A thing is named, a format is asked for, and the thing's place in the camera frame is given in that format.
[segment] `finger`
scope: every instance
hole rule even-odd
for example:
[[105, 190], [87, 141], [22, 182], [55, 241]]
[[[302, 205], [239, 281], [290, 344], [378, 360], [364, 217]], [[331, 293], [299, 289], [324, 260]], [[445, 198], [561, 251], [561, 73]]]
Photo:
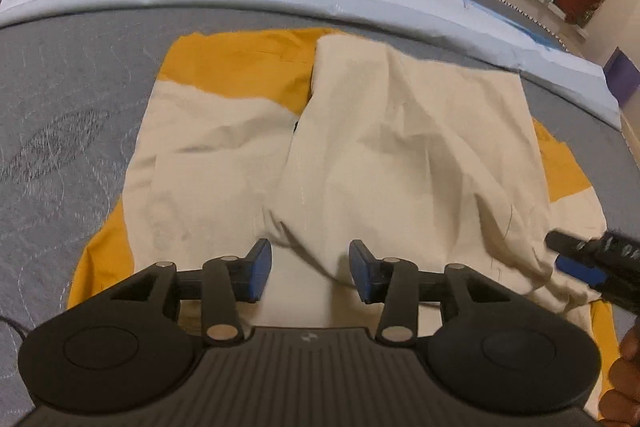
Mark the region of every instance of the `finger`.
[[616, 391], [640, 401], [640, 367], [625, 359], [617, 359], [609, 369], [609, 380]]
[[640, 403], [612, 389], [600, 400], [600, 414], [609, 421], [635, 426], [640, 421]]
[[633, 360], [640, 350], [640, 341], [634, 326], [626, 332], [626, 335], [620, 342], [620, 356], [625, 360]]
[[600, 427], [630, 427], [628, 423], [612, 422], [610, 420], [600, 420], [598, 425]]

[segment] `bed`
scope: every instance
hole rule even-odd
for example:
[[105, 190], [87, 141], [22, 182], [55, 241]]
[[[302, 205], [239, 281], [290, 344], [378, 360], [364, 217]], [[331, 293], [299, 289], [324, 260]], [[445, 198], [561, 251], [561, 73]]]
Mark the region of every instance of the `bed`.
[[[121, 9], [0, 29], [0, 314], [31, 328], [65, 308], [82, 247], [122, 190], [155, 75], [178, 36], [318, 25], [417, 58], [483, 67], [392, 32], [263, 10]], [[622, 134], [543, 87], [523, 85], [532, 115], [569, 144], [593, 183], [609, 227], [640, 236], [640, 172]], [[632, 321], [620, 311], [615, 318], [619, 332]], [[0, 325], [0, 427], [31, 408], [18, 346]]]

